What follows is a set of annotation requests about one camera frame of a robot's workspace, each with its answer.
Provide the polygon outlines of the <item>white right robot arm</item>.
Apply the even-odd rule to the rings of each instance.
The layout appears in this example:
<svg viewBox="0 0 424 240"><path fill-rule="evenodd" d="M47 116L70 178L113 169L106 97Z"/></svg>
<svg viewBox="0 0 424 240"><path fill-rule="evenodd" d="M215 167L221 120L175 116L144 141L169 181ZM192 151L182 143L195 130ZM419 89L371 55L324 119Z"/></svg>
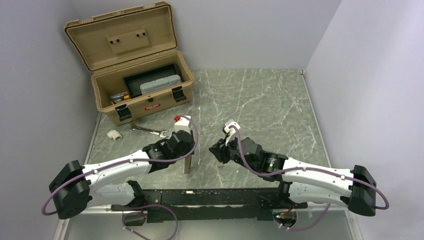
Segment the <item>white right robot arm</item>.
<svg viewBox="0 0 424 240"><path fill-rule="evenodd" d="M222 164L232 161L267 182L278 182L275 200L282 208L314 202L347 207L366 217L376 214L377 183L364 166L342 169L314 165L265 151L248 137L241 141L219 139L208 150Z"/></svg>

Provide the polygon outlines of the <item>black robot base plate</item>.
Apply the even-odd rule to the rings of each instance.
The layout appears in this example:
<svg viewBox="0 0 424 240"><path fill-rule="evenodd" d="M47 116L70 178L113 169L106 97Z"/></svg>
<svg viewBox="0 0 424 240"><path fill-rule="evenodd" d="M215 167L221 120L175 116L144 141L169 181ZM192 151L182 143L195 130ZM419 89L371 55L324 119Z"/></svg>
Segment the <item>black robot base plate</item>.
<svg viewBox="0 0 424 240"><path fill-rule="evenodd" d="M144 189L144 201L136 205L111 205L114 212L138 211L145 206L148 223L173 220L161 206L170 208L179 221L256 219L271 221L272 213L291 207L306 209L307 203L292 203L281 198L277 187L265 188L204 188L204 189Z"/></svg>

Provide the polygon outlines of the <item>white remote control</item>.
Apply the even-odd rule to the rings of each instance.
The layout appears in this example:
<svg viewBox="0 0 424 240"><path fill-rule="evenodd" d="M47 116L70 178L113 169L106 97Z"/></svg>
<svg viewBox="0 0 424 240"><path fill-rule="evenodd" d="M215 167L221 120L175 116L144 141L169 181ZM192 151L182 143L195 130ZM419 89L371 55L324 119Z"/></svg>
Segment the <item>white remote control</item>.
<svg viewBox="0 0 424 240"><path fill-rule="evenodd" d="M184 167L183 167L183 173L189 174L190 173L190 169L192 166L192 154L189 154L187 157L184 158Z"/></svg>

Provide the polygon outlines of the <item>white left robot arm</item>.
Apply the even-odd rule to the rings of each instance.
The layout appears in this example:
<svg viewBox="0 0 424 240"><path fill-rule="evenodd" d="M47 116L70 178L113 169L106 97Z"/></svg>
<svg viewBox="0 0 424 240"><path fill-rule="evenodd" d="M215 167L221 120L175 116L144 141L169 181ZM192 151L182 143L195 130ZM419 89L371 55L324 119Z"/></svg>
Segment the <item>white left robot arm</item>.
<svg viewBox="0 0 424 240"><path fill-rule="evenodd" d="M121 205L131 210L144 203L142 188L136 181L115 181L164 170L193 153L197 136L179 130L169 138L151 143L141 150L110 161L81 165L68 162L49 184L48 189L59 219L72 218L87 208Z"/></svg>

